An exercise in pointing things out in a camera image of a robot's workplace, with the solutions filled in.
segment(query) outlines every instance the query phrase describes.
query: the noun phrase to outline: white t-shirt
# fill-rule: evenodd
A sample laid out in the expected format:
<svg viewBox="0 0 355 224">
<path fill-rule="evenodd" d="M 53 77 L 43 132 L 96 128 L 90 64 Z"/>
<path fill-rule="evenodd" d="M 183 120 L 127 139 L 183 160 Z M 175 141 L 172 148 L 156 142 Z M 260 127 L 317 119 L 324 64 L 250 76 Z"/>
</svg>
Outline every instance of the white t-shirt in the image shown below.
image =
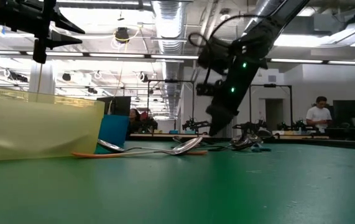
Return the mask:
<svg viewBox="0 0 355 224">
<path fill-rule="evenodd" d="M 332 120 L 331 113 L 327 108 L 319 109 L 318 107 L 314 106 L 307 111 L 306 119 L 310 119 L 312 121 L 321 121 L 321 120 Z M 328 127 L 327 124 L 317 124 L 317 128 L 320 131 L 324 130 Z"/>
</svg>

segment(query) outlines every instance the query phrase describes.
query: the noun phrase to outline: yellow plastic bin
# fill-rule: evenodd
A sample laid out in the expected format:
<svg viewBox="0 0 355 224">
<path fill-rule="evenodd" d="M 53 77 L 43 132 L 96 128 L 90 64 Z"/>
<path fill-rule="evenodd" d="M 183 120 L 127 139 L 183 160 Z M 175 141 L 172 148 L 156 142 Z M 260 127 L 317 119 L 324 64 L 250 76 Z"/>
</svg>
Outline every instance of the yellow plastic bin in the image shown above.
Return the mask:
<svg viewBox="0 0 355 224">
<path fill-rule="evenodd" d="M 93 153 L 101 101 L 0 89 L 0 160 Z"/>
</svg>

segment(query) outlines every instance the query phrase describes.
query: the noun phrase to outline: computer monitor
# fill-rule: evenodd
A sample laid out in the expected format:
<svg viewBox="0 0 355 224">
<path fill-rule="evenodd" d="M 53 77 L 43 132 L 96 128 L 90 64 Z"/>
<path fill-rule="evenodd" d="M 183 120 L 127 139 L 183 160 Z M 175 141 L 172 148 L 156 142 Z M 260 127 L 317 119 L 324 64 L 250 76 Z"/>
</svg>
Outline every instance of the computer monitor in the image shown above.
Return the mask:
<svg viewBox="0 0 355 224">
<path fill-rule="evenodd" d="M 108 110 L 110 110 L 113 115 L 129 116 L 131 96 L 101 97 L 97 100 L 105 102 L 104 114 L 108 114 Z"/>
<path fill-rule="evenodd" d="M 335 126 L 342 123 L 353 125 L 352 119 L 355 118 L 355 100 L 334 100 L 333 101 Z"/>
</svg>

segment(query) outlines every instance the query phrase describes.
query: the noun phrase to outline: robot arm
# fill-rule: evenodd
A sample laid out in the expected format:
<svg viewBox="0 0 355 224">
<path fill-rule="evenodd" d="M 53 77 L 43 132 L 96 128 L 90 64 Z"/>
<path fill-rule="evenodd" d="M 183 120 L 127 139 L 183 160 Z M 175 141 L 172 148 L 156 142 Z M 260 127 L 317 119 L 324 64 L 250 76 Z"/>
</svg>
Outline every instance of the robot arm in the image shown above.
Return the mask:
<svg viewBox="0 0 355 224">
<path fill-rule="evenodd" d="M 211 115 L 210 135 L 217 134 L 230 123 L 259 68 L 267 69 L 265 57 L 285 26 L 306 6 L 309 0 L 285 0 L 271 15 L 231 44 L 216 37 L 208 41 L 198 64 L 210 68 L 227 79 L 217 85 L 198 84 L 197 95 L 213 96 L 206 112 Z"/>
<path fill-rule="evenodd" d="M 46 48 L 53 49 L 69 44 L 81 44 L 82 41 L 67 35 L 49 31 L 50 21 L 55 26 L 79 34 L 85 32 L 65 18 L 56 7 L 56 0 L 0 0 L 0 25 L 10 27 L 12 31 L 21 30 L 34 34 L 34 60 L 46 62 Z"/>
</svg>

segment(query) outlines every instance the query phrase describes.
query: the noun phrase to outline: orange object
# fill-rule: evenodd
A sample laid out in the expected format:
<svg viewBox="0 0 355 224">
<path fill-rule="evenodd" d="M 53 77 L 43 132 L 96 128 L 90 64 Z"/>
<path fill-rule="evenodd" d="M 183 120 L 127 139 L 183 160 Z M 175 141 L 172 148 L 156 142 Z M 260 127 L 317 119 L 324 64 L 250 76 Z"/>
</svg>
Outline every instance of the orange object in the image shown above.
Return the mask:
<svg viewBox="0 0 355 224">
<path fill-rule="evenodd" d="M 124 156 L 135 156 L 141 154 L 152 154 L 160 151 L 147 151 L 147 152 L 125 152 L 125 153 L 112 153 L 112 154 L 85 154 L 79 152 L 71 152 L 72 155 L 78 158 L 87 158 L 87 159 L 100 159 L 100 158 L 116 158 Z M 208 151 L 193 151 L 187 152 L 187 155 L 202 156 L 206 155 Z"/>
</svg>

